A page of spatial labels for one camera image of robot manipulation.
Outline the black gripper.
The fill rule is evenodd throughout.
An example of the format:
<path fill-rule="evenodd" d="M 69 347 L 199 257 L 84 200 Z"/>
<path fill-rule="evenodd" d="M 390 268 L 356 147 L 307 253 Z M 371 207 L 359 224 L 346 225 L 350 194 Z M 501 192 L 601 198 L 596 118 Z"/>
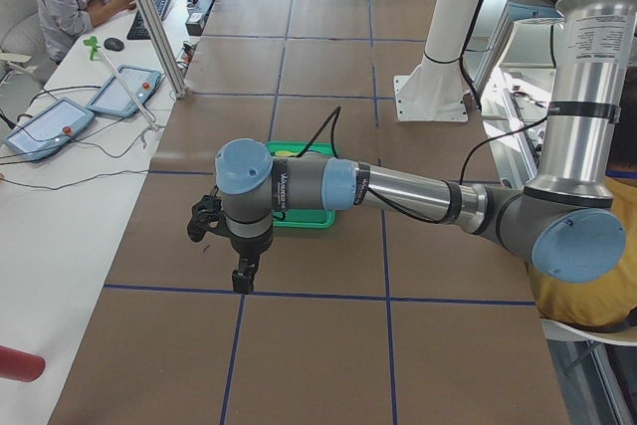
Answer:
<path fill-rule="evenodd" d="M 237 294 L 252 294 L 260 256 L 272 245 L 273 233 L 265 232 L 252 238 L 234 235 L 230 242 L 240 257 L 237 268 L 232 272 L 233 291 Z"/>

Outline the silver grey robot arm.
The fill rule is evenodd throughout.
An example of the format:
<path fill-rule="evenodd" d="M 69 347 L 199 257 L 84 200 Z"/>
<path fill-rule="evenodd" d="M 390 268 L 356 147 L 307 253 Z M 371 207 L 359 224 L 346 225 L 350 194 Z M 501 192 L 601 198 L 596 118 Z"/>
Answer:
<path fill-rule="evenodd" d="M 238 253 L 233 288 L 254 289 L 276 213 L 393 210 L 429 224 L 455 224 L 568 283 L 616 266 L 626 232 L 611 212 L 604 176 L 636 28 L 636 0 L 512 0 L 528 13 L 558 13 L 561 50 L 536 176 L 522 189 L 462 185 L 303 150 L 272 155 L 241 138 L 215 158 L 213 192 L 193 207 L 188 235 L 229 239 Z"/>

